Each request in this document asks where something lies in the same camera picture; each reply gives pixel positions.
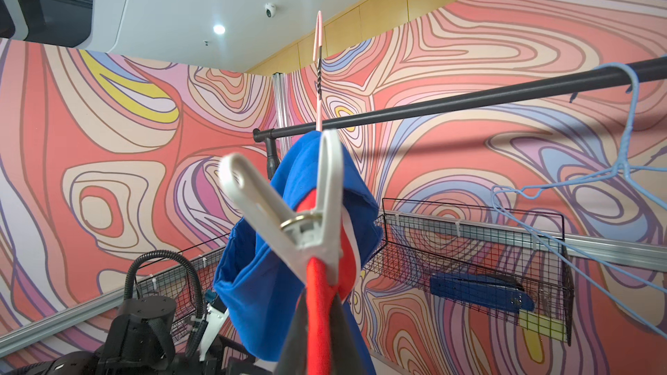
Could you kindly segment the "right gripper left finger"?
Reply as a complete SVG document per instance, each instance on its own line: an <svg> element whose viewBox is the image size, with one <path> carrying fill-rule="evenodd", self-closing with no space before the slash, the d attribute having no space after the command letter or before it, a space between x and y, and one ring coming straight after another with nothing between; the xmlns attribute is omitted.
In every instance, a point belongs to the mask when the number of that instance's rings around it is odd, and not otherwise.
<svg viewBox="0 0 667 375"><path fill-rule="evenodd" d="M303 291L284 342L274 375L305 375L307 373L308 309L307 292Z"/></svg>

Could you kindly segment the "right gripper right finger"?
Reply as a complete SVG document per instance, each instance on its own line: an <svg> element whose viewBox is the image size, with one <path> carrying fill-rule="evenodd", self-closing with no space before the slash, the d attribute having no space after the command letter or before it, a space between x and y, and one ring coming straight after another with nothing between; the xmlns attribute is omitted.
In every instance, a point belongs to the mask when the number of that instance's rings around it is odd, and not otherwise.
<svg viewBox="0 0 667 375"><path fill-rule="evenodd" d="M331 374L362 375L367 374L361 349L355 333L356 323L350 317L347 302L335 296L330 310L331 334Z"/></svg>

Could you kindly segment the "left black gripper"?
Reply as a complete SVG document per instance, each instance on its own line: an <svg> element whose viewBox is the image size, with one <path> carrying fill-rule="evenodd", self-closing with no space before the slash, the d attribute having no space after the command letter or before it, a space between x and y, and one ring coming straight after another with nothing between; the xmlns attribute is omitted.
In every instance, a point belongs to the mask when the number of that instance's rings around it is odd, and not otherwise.
<svg viewBox="0 0 667 375"><path fill-rule="evenodd" d="M202 340L199 374L270 374L271 371L259 365L259 359L241 343L217 335L210 340Z"/></svg>

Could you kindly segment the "blue red white jacket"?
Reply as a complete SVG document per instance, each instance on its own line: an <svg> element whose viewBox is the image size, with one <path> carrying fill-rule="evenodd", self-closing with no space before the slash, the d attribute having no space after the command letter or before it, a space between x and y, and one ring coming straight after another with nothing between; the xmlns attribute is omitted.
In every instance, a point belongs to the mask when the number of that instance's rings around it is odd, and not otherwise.
<svg viewBox="0 0 667 375"><path fill-rule="evenodd" d="M242 343L278 374L371 374L349 305L378 248L379 206L333 130L304 135L271 179L234 153L218 167L241 211L214 288Z"/></svg>

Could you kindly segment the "light blue hanger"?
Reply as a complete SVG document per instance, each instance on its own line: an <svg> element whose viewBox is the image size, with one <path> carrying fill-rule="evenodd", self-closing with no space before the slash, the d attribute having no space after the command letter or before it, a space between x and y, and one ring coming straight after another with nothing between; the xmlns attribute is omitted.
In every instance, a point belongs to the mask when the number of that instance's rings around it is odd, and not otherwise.
<svg viewBox="0 0 667 375"><path fill-rule="evenodd" d="M627 314L629 314L633 319L638 321L639 323L643 324L644 326L648 327L653 333L656 333L663 339L666 339L666 332L660 329L658 326L652 324L650 321L642 317L638 312L636 312L634 309L629 307L628 305L625 304L622 300L620 300L617 296L612 294L607 288L602 287L599 283L594 281L592 277L587 274L585 271L580 269L579 267L575 266L571 260L567 260L565 255L563 253L558 253L554 248L552 248L547 242L543 242L543 239L547 239L548 241L554 242L561 246L561 248L567 248L573 250L573 252L578 253L580 257L583 257L587 260L592 260L602 267L608 267L613 271L616 271L620 274L622 274L625 277L628 277L629 279L636 281L640 284L643 284L645 286L648 286L648 288L652 288L661 294L666 294L666 289L662 286L658 286L657 284L652 283L651 281L645 280L643 278L638 277L635 274L631 274L630 272L625 271L625 269L622 269L616 265L611 264L610 262L603 260L595 255L591 255L590 253L585 252L584 250L580 248L576 248L575 246L569 244L566 242L565 238L558 239L555 236L552 236L551 234L548 234L545 231L538 230L536 227L533 227L532 225L527 224L526 222L523 222L522 220L519 220L518 217L516 217L514 214L512 214L508 208L503 207L500 202L498 201L498 196L500 194L519 194L519 195L524 195L524 193L520 190L513 189L512 187L507 187L507 186L498 186L495 185L491 189L491 204L492 208L499 214L502 215L503 217L507 218L508 220L511 220L512 222L516 222L520 227L522 227L526 232L531 234L533 239L535 241L538 241L538 243L541 243L546 247L546 249L554 253L558 258L560 258L566 265L568 265L573 271L575 271L578 275L584 277L592 286L597 288L599 291L601 291L603 294L605 294L610 300L612 300L617 306L619 306L621 309L623 309Z"/></svg>

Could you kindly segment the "blue hanger of green jacket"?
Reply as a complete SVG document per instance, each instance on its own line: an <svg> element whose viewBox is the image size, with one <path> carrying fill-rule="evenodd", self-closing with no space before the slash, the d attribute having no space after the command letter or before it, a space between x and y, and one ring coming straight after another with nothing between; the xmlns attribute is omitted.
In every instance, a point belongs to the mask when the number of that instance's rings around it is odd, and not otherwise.
<svg viewBox="0 0 667 375"><path fill-rule="evenodd" d="M630 107L628 109L628 116L625 122L625 128L620 138L620 143L618 147L618 156L609 168L596 171L590 175L583 175L575 179L570 179L565 182L556 182L553 184L545 185L534 185L534 186L525 186L522 189L507 189L503 190L503 193L515 193L520 194L523 197L526 197L530 200L535 200L541 196L541 194L547 189L557 189L571 186L579 186L584 184L592 184L596 182L609 181L618 177L621 177L625 182L637 192L647 197L650 201L653 201L658 206L663 209L666 209L666 202L660 199L658 196L655 196L650 191L642 187L638 182L634 181L632 174L638 171L650 171L656 173L666 173L666 168L650 167L650 166L633 166L629 161L629 152L630 145L632 141L632 133L634 130L634 121L636 115L637 104L639 103L639 90L640 90L640 81L639 75L635 69L632 69L628 64L620 64L619 62L610 62L609 64L602 64L595 68L595 70L600 69L616 69L621 71L629 80L630 86L627 90L627 94L631 95Z"/></svg>

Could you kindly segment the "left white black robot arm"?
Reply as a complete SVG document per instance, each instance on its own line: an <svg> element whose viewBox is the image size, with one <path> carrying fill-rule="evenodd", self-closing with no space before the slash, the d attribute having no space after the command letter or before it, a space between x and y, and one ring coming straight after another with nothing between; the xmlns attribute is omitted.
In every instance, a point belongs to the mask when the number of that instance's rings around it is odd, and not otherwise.
<svg viewBox="0 0 667 375"><path fill-rule="evenodd" d="M146 264L172 260L184 274L187 296L173 289L142 293L137 272ZM125 278L123 303L107 339L95 351L13 369L15 374L265 374L257 358L220 334L229 310L205 291L196 266L181 253L156 250L140 255Z"/></svg>

